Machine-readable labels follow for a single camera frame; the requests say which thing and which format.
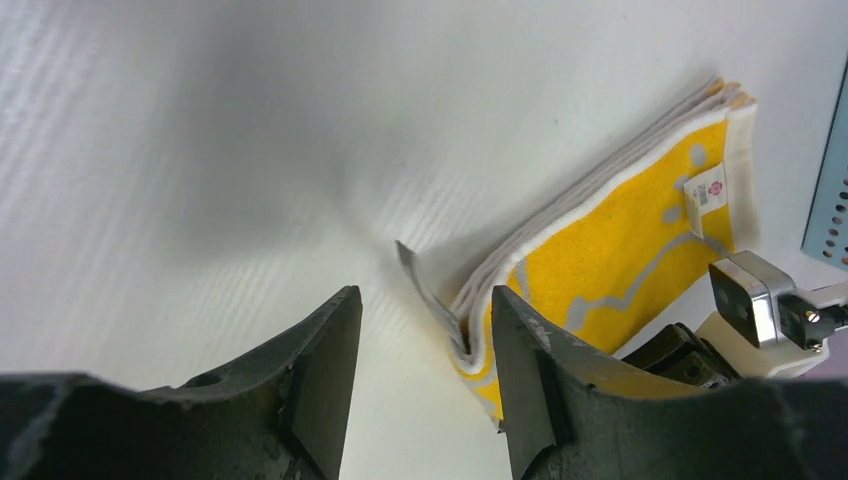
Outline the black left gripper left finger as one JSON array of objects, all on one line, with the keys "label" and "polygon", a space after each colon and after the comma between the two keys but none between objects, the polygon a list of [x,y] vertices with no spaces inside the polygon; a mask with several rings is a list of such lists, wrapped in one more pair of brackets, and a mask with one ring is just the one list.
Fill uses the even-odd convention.
[{"label": "black left gripper left finger", "polygon": [[81,372],[1,378],[5,479],[335,479],[362,319],[347,286],[179,387]]}]

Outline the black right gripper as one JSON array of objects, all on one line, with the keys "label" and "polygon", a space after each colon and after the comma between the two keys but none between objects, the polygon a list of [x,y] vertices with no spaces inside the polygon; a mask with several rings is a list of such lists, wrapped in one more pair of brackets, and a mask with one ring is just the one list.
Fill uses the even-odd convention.
[{"label": "black right gripper", "polygon": [[720,388],[741,378],[709,341],[696,336],[682,323],[666,325],[622,361],[651,374],[702,388]]}]

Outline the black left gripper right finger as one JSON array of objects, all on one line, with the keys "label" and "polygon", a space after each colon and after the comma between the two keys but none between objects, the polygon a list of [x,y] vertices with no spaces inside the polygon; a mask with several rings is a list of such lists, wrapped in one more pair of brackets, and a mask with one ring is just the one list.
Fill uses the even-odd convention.
[{"label": "black left gripper right finger", "polygon": [[516,479],[847,475],[843,379],[676,382],[559,329],[505,286],[492,331]]}]

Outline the yellow towel with grey pattern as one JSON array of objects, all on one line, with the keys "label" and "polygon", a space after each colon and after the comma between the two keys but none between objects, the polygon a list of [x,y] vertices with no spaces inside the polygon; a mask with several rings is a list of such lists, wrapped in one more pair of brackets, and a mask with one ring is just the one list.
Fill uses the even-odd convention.
[{"label": "yellow towel with grey pattern", "polygon": [[418,257],[398,259],[446,331],[452,363],[496,426],[504,419],[492,291],[613,354],[702,278],[760,242],[753,180],[757,100],[709,80],[521,224],[445,303]]}]

